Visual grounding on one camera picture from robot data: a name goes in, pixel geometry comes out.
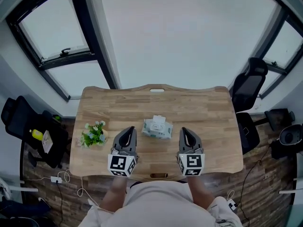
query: wooden floor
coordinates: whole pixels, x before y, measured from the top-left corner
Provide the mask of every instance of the wooden floor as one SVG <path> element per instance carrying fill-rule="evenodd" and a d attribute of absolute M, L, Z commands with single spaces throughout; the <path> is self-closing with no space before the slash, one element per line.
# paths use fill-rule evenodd
<path fill-rule="evenodd" d="M 73 129 L 73 120 L 64 122 L 71 136 Z M 212 173 L 201 176 L 207 188 L 215 196 L 227 197 L 229 191 L 234 190 L 233 199 L 239 201 L 243 180 L 253 165 L 263 156 L 268 148 L 269 142 L 279 137 L 279 132 L 272 132 L 269 124 L 258 126 L 260 144 L 251 152 L 244 155 L 244 169 L 235 174 Z M 27 159 L 27 152 L 34 153 L 29 146 L 25 146 L 24 151 L 24 179 L 40 179 L 42 177 L 57 176 L 59 169 L 52 169 L 45 163 L 38 162 L 37 167 L 33 168 Z M 291 158 L 274 160 L 271 158 L 270 149 L 262 160 L 262 165 L 257 164 L 246 179 L 242 197 L 242 209 L 247 218 L 250 219 L 251 227 L 283 227 L 287 219 L 290 194 L 278 194 L 279 190 L 292 189 L 293 178 L 295 175 L 294 161 Z M 62 170 L 69 169 L 69 157 L 65 154 L 62 160 Z M 129 181 L 128 187 L 135 181 Z M 100 202 L 111 184 L 111 178 L 102 176 L 83 177 L 83 186 L 91 197 Z M 39 193 L 37 197 L 44 198 L 52 210 L 49 217 L 59 224 L 61 221 L 60 205 L 61 197 L 56 184 L 48 179 L 41 181 L 26 181 L 25 186 L 37 187 Z M 71 176 L 69 183 L 59 185 L 63 196 L 63 223 L 62 227 L 77 227 L 89 210 L 88 196 L 86 193 L 80 198 L 77 190 L 81 187 L 81 179 Z M 27 203 L 31 203 L 31 198 L 26 198 Z M 243 226 L 248 226 L 248 221 L 240 208 L 237 209 Z"/>

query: window handle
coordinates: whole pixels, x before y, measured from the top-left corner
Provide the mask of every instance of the window handle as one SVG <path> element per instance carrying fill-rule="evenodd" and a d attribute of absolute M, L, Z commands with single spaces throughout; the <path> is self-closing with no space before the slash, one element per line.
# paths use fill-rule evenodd
<path fill-rule="evenodd" d="M 62 53 L 60 54 L 60 56 L 68 55 L 69 51 L 67 51 L 67 50 L 70 50 L 70 48 L 65 48 L 65 49 L 61 50 Z"/>

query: yellow bottle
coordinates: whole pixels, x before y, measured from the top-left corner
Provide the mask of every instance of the yellow bottle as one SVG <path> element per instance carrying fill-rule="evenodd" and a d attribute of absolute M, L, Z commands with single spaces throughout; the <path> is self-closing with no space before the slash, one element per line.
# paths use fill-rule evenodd
<path fill-rule="evenodd" d="M 38 130 L 29 130 L 29 132 L 32 133 L 32 136 L 37 139 L 37 140 L 42 140 L 42 137 L 43 137 L 43 133 L 41 133 L 40 131 Z"/>

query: table handle cutout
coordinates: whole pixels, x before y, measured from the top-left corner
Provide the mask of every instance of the table handle cutout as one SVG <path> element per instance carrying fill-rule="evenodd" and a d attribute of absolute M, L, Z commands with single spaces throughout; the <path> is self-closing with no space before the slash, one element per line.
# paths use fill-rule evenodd
<path fill-rule="evenodd" d="M 164 89 L 162 89 L 162 88 L 151 88 L 150 89 L 150 92 L 152 92 L 152 93 L 162 93 L 162 92 L 164 92 L 165 90 Z"/>
<path fill-rule="evenodd" d="M 169 175 L 167 173 L 152 173 L 151 178 L 167 178 Z"/>

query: potted plant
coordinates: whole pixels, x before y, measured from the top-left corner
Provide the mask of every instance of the potted plant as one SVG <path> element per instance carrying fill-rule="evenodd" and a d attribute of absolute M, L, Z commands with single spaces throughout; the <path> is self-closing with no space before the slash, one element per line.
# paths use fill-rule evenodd
<path fill-rule="evenodd" d="M 81 146 L 89 148 L 91 145 L 104 145 L 108 139 L 108 132 L 103 129 L 103 126 L 105 126 L 104 121 L 96 121 L 93 126 L 88 123 L 85 124 L 85 128 L 89 130 L 89 132 L 82 132 L 82 136 L 80 138 Z"/>

